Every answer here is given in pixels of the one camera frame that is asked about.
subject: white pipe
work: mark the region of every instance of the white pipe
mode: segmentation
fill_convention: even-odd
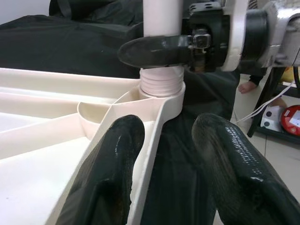
[[[183,0],[143,0],[144,36],[175,36],[181,33]],[[183,85],[183,67],[141,69],[140,88],[148,95],[167,97]]]

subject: black strap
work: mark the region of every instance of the black strap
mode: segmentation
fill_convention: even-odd
[[[296,83],[296,87],[297,87],[297,91],[298,91],[298,97],[300,98],[300,79],[299,79],[298,67],[294,67],[293,72],[294,72],[294,79],[295,79],[295,83]]]
[[[65,18],[72,18],[72,10],[68,0],[57,0],[60,11]]]

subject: black fabric backdrop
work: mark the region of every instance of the black fabric backdrop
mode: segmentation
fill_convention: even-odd
[[[142,0],[100,0],[83,14],[80,2],[69,1],[75,3],[69,18],[52,0],[52,16],[25,16],[0,25],[0,67],[138,78],[139,70],[119,62],[116,53],[143,35]],[[192,2],[184,2],[184,14]],[[238,71],[185,72],[183,110],[163,127],[141,224],[212,224],[214,202],[195,157],[191,127],[200,113],[230,119],[239,79]]]

